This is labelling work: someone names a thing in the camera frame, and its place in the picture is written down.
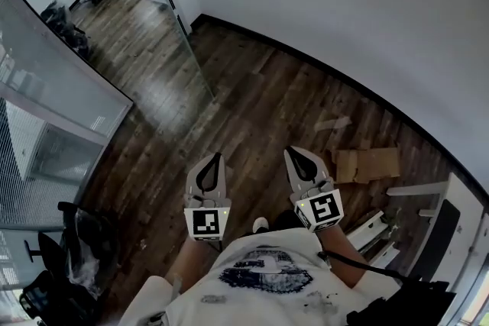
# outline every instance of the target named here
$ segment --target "person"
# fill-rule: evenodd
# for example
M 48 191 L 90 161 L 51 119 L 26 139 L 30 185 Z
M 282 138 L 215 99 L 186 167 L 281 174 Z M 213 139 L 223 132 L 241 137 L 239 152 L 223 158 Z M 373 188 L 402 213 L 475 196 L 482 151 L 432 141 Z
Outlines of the person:
M 150 277 L 119 324 L 343 326 L 349 312 L 400 288 L 390 277 L 318 256 L 330 250 L 366 263 L 339 225 L 313 234 L 286 211 L 271 229 L 258 218 L 253 233 L 233 241 L 201 279 L 208 244 L 188 237 L 165 278 Z

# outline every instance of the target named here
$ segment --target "black baseboard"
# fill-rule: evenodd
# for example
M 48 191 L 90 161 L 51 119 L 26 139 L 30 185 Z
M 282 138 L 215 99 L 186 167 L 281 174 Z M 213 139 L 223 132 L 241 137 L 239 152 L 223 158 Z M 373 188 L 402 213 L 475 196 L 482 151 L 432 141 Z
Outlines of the black baseboard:
M 479 183 L 479 181 L 477 181 L 476 178 L 474 178 L 474 176 L 469 173 L 469 171 L 464 167 L 464 165 L 461 164 L 460 161 L 452 155 L 452 153 L 450 153 L 450 151 L 448 151 L 439 141 L 437 141 L 427 130 L 425 130 L 421 125 L 419 125 L 417 122 L 415 122 L 411 117 L 406 115 L 403 111 L 398 109 L 396 106 L 392 105 L 390 102 L 386 101 L 384 98 L 382 98 L 377 93 L 370 90 L 368 87 L 362 85 L 361 83 L 357 82 L 356 80 L 354 80 L 350 76 L 345 75 L 344 73 L 342 73 L 342 72 L 338 71 L 337 69 L 329 66 L 328 64 L 325 64 L 322 61 L 319 61 L 319 60 L 315 59 L 314 57 L 311 57 L 311 56 L 305 54 L 304 52 L 301 52 L 300 50 L 289 47 L 288 45 L 283 44 L 280 41 L 277 41 L 277 40 L 274 40 L 273 38 L 264 36 L 263 34 L 257 33 L 256 31 L 249 30 L 245 27 L 239 26 L 237 24 L 233 24 L 231 22 L 223 21 L 222 19 L 219 19 L 219 18 L 211 17 L 210 15 L 206 15 L 206 14 L 199 15 L 199 17 L 197 17 L 197 19 L 191 24 L 192 29 L 197 30 L 200 26 L 202 26 L 206 22 L 209 22 L 211 24 L 215 24 L 218 26 L 226 27 L 230 30 L 241 33 L 247 37 L 250 37 L 250 38 L 253 38 L 257 41 L 260 41 L 263 44 L 270 45 L 271 47 L 277 48 L 278 50 L 281 50 L 282 52 L 285 52 L 291 56 L 294 56 L 297 59 L 303 61 L 304 63 L 308 63 L 311 66 L 314 66 L 315 68 L 320 69 L 320 70 L 324 71 L 325 73 L 328 73 L 331 76 L 334 76 L 336 79 L 341 80 L 344 84 L 346 84 L 346 85 L 352 87 L 353 89 L 357 90 L 362 95 L 371 99 L 372 101 L 377 103 L 382 108 L 385 108 L 390 113 L 392 113 L 394 116 L 399 118 L 404 124 L 411 127 L 421 137 L 423 137 L 425 140 L 427 140 L 431 145 L 434 146 L 434 148 L 436 148 L 438 151 L 440 151 L 440 153 L 453 166 L 455 166 L 460 171 L 460 173 L 467 179 L 467 181 L 464 181 L 464 182 L 466 182 L 466 185 L 472 191 L 474 191 L 475 195 L 479 198 L 479 201 L 483 202 L 484 209 L 489 207 L 489 194 L 482 187 L 482 185 Z

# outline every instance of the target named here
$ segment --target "graphic print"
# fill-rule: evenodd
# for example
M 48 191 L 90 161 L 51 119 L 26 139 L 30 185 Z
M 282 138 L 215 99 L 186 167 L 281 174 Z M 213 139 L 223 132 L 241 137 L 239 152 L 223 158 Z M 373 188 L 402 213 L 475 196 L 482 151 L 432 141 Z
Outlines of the graphic print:
M 300 292 L 313 280 L 282 250 L 259 247 L 247 253 L 219 279 L 233 288 L 252 288 L 277 294 Z
M 193 234 L 207 235 L 219 233 L 217 211 L 193 211 Z
M 324 195 L 311 201 L 311 209 L 313 210 L 316 223 L 321 223 L 330 218 L 339 216 L 338 206 L 336 205 L 333 194 Z

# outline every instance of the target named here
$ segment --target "white t-shirt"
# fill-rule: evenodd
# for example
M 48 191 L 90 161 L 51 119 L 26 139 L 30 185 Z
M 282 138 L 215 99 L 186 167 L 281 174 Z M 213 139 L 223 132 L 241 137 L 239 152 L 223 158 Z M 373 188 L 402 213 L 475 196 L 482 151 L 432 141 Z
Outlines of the white t-shirt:
M 150 324 L 148 315 L 164 311 L 161 324 L 171 326 L 342 326 L 349 312 L 399 289 L 390 277 L 372 272 L 348 288 L 318 257 L 321 249 L 305 228 L 235 240 L 190 290 L 170 302 L 171 286 L 163 280 L 159 284 L 168 287 L 151 294 L 156 302 L 134 306 L 136 297 L 120 325 Z

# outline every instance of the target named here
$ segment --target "white table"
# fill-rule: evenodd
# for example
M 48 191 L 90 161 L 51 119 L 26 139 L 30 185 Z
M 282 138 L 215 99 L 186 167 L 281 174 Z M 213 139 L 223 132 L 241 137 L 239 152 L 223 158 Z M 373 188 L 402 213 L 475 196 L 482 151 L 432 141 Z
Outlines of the white table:
M 487 253 L 489 253 L 489 215 L 484 214 L 472 245 L 472 252 L 465 261 L 465 264 L 452 287 L 452 291 L 457 292 L 457 295 L 440 322 L 442 326 L 455 326 L 460 320 L 459 318 L 467 310 L 471 300 L 469 299 L 467 302 L 465 302 L 465 300 L 472 290 L 475 280 L 479 276 L 484 261 L 486 260 Z
M 450 173 L 447 182 L 406 186 L 402 188 L 389 188 L 387 194 L 389 196 L 439 194 L 436 209 L 430 213 L 427 213 L 427 211 L 423 212 L 423 215 L 432 215 L 432 218 L 429 223 L 428 231 L 408 269 L 408 275 L 413 270 L 419 256 L 425 249 L 426 242 L 428 241 L 429 235 L 432 233 L 443 200 L 450 201 L 460 211 L 457 228 L 442 261 L 432 278 L 432 281 L 449 282 L 449 289 L 451 289 L 457 280 L 458 275 L 468 258 L 469 250 L 474 243 L 479 224 L 481 223 L 482 212 L 484 210 L 482 204 L 475 198 L 474 194 L 472 194 L 467 186 L 465 186 L 453 173 Z

